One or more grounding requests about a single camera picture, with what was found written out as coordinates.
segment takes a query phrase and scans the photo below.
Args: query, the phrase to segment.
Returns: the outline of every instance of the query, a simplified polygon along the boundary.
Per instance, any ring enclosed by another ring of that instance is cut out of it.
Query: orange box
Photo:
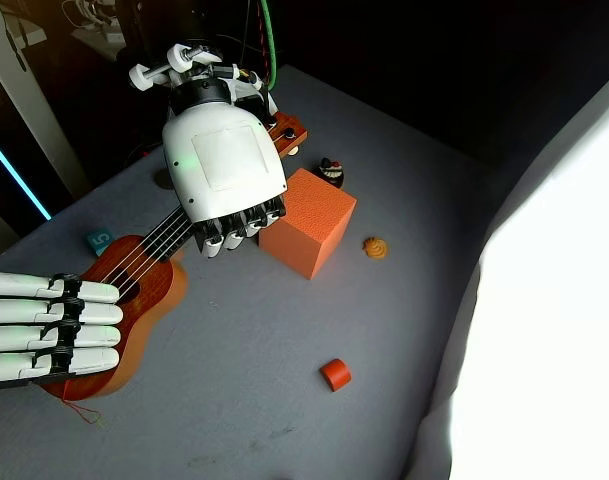
[[[300,168],[288,179],[286,216],[260,230],[260,248],[310,280],[342,240],[356,203]]]

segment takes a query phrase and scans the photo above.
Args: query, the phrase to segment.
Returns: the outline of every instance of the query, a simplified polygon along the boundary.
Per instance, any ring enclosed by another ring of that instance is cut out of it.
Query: wooden ukulele
[[[295,117],[278,112],[276,118],[277,124],[268,130],[284,158],[306,139],[307,131]],[[145,237],[128,235],[109,245],[82,279],[110,283],[120,291],[117,304],[124,317],[116,325],[121,340],[115,347],[120,363],[106,372],[42,385],[46,391],[63,400],[82,400],[109,394],[128,382],[139,366],[153,325],[186,293],[188,280],[179,264],[179,249],[193,233],[192,222],[178,207]]]

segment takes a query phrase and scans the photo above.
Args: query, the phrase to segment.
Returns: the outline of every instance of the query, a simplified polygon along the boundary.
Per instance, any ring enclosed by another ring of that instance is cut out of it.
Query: robotic hand
[[[286,214],[286,179],[267,128],[277,107],[255,72],[221,63],[205,46],[175,45],[168,64],[136,65],[140,90],[171,87],[171,118],[162,133],[171,180],[194,225],[200,252],[214,257]],[[258,116],[240,106],[260,100]]]
[[[0,273],[0,387],[101,372],[117,366],[111,347],[122,310],[112,285],[76,275]]]

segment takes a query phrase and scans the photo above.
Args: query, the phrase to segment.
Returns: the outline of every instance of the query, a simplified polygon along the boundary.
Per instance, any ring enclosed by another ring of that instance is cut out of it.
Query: table surface
[[[287,175],[323,156],[358,199],[312,281],[253,241],[215,259],[191,241],[189,293],[150,337],[134,378],[81,402],[87,425],[39,387],[0,391],[0,479],[392,479],[408,456],[461,297],[461,206],[474,162],[290,67],[275,98],[309,129]],[[144,234],[178,202],[152,182],[160,150],[0,257],[0,270],[83,272],[84,236]],[[361,250],[369,236],[383,261]],[[331,393],[338,357],[353,381]]]

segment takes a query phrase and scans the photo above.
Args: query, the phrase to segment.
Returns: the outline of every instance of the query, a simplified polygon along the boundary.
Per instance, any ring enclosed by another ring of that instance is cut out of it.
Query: blue light strip
[[[2,165],[4,165],[6,167],[6,170],[8,170],[8,173],[11,174],[11,176],[15,179],[17,184],[22,188],[22,190],[24,190],[24,193],[26,194],[26,196],[31,199],[31,202],[33,202],[33,205],[35,205],[37,207],[37,209],[40,211],[40,213],[42,215],[44,215],[44,218],[46,220],[50,220],[51,215],[42,206],[42,204],[37,199],[37,197],[33,194],[31,189],[28,188],[28,185],[26,185],[26,183],[24,183],[24,180],[22,180],[22,177],[19,176],[17,171],[13,168],[13,165],[11,165],[11,163],[6,159],[6,157],[4,156],[4,154],[2,153],[1,150],[0,150],[0,162],[2,162]]]

